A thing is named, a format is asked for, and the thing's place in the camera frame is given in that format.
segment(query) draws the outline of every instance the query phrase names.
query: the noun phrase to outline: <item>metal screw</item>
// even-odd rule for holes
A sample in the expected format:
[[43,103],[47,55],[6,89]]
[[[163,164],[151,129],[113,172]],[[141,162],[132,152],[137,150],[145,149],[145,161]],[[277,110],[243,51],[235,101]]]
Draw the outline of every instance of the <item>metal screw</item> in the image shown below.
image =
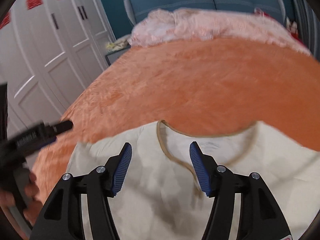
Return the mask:
[[252,173],[251,176],[254,178],[254,179],[259,179],[260,178],[260,175],[256,172]]
[[66,174],[64,174],[63,176],[62,176],[62,179],[63,180],[68,180],[68,179],[70,179],[71,178],[71,175],[69,174],[69,173],[66,173]]
[[225,166],[218,166],[218,167],[217,167],[217,171],[219,171],[219,172],[225,172],[225,171],[226,171],[226,168],[225,168]]
[[100,166],[96,169],[97,173],[103,173],[106,170],[104,166]]

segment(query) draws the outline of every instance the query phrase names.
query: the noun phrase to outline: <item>finger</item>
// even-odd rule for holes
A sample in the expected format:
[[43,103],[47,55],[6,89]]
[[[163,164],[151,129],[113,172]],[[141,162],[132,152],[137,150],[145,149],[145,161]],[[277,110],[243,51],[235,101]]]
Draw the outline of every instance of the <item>finger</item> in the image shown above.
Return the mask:
[[15,205],[13,195],[10,192],[0,190],[0,205],[13,207]]
[[31,182],[36,182],[37,176],[33,172],[30,172],[29,177]]
[[36,184],[28,184],[25,186],[24,192],[28,197],[34,197],[39,193],[39,188]]
[[30,222],[31,225],[36,223],[36,219],[39,216],[39,213],[43,205],[40,201],[33,201],[30,203],[27,209],[23,211],[25,218]]

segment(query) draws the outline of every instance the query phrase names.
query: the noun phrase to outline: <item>red decoration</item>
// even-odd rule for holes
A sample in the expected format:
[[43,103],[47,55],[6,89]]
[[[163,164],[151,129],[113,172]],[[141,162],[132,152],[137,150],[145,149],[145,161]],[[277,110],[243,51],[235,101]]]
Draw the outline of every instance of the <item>red decoration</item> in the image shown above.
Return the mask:
[[27,0],[28,10],[43,4],[42,0]]
[[10,22],[10,12],[8,12],[8,13],[5,15],[2,23],[0,23],[0,29],[2,29],[4,26],[6,26],[9,22]]

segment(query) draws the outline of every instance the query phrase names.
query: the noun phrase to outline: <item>hand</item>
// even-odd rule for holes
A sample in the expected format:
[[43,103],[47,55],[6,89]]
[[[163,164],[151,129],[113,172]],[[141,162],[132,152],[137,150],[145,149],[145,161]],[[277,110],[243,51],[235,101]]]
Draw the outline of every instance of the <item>hand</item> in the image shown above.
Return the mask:
[[[35,200],[35,196],[39,193],[39,188],[36,185],[36,176],[33,173],[30,173],[30,184],[25,187],[25,193],[28,197],[31,197],[33,200],[29,206],[24,210],[23,214],[25,218],[30,222],[31,225],[36,223],[36,219],[42,209],[42,203],[38,200]],[[12,207],[15,205],[14,197],[10,192],[6,192],[0,189],[0,206]]]

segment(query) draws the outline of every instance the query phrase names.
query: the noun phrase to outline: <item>orange bedspread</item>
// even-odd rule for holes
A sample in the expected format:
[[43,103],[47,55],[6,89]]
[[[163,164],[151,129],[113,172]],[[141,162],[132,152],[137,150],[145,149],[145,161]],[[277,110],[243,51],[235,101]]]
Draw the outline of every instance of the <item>orange bedspread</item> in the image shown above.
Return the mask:
[[66,111],[72,132],[42,150],[33,171],[45,201],[78,141],[96,142],[165,119],[211,135],[263,120],[320,151],[320,64],[288,48],[243,39],[132,48]]

